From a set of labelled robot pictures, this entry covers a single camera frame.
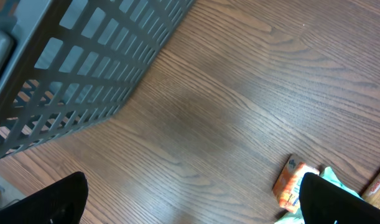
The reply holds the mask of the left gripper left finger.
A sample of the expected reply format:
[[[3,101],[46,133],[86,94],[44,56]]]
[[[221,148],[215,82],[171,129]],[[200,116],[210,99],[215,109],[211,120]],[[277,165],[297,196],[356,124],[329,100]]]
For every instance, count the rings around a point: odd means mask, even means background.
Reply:
[[[79,224],[88,198],[88,181],[74,172],[0,210],[0,224]]]

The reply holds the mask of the light blue tissue pack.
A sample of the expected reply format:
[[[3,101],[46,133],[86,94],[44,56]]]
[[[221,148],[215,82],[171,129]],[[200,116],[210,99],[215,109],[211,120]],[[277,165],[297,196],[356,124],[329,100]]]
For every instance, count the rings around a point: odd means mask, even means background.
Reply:
[[[361,199],[357,192],[345,186],[335,175],[331,167],[324,168],[320,177],[327,180],[329,183],[347,191],[348,193],[354,195],[355,197]],[[304,218],[301,209],[298,209],[296,213],[286,212],[280,219],[278,219],[274,224],[304,224]]]

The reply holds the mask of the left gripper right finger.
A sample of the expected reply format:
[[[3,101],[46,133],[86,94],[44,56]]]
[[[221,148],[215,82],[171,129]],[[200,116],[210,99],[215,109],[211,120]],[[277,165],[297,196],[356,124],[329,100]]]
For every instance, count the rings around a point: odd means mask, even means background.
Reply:
[[[380,209],[313,173],[304,175],[299,201],[305,223],[380,223]]]

